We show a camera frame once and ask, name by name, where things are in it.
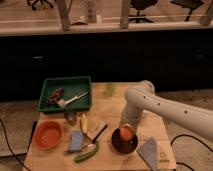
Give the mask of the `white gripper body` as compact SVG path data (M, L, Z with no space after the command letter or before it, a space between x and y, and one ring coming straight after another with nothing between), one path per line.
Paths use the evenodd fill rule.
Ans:
M141 120L143 110L127 104L121 113L119 126L129 126L133 131L136 131Z

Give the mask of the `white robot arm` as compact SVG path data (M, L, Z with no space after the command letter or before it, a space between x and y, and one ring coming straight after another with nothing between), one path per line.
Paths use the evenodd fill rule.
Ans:
M213 111L168 100L155 94L154 85L147 80L129 87L124 94L120 126L137 131L144 110L166 117L176 124L213 142Z

